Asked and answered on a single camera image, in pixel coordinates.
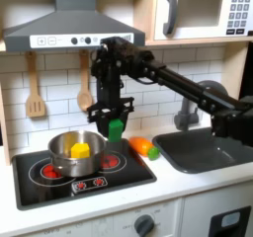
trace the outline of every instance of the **oven knob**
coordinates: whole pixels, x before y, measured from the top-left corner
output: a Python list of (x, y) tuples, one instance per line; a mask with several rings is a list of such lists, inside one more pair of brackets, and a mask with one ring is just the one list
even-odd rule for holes
[(85, 42), (90, 44), (91, 43), (91, 39), (89, 37), (85, 38)]
[(146, 236), (153, 230), (154, 220), (149, 215), (143, 215), (136, 220), (134, 228), (139, 236)]
[(72, 39), (71, 39), (71, 42), (72, 42), (73, 44), (77, 44), (77, 43), (78, 43), (78, 40), (77, 40), (77, 38), (72, 38)]

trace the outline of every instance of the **stovetop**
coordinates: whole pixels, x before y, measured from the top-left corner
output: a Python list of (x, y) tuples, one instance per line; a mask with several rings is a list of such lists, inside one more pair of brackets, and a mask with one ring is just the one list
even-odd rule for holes
[(23, 154), (13, 159), (17, 207), (27, 210), (95, 196), (156, 181), (127, 140), (108, 143), (99, 172), (82, 177), (62, 177), (53, 171), (49, 151)]

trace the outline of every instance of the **range hood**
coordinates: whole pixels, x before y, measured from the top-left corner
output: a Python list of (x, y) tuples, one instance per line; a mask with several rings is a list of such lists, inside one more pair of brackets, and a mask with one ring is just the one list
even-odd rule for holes
[(109, 37), (145, 44), (143, 32), (96, 12), (96, 0), (55, 0), (55, 12), (4, 31), (7, 51), (94, 48)]

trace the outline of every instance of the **pot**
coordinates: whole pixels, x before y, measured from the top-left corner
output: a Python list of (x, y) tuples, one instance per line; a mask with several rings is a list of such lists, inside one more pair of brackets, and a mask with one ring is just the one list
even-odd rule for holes
[[(89, 158), (71, 158), (71, 147), (75, 143), (88, 143)], [(65, 177), (83, 177), (97, 172), (106, 149), (105, 139), (95, 132), (70, 131), (53, 138), (48, 149), (56, 172)]]

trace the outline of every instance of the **wooden spatula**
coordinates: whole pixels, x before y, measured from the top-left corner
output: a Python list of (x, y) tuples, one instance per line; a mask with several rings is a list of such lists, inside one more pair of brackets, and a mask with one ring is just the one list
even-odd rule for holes
[(77, 101), (80, 109), (84, 112), (87, 111), (92, 105), (92, 96), (89, 91), (89, 52), (80, 50), (80, 65), (81, 65), (81, 91), (78, 94)]
[(41, 96), (38, 93), (37, 72), (36, 72), (36, 54), (27, 52), (28, 70), (30, 77), (30, 96), (26, 102), (27, 116), (30, 118), (44, 116), (45, 107)]

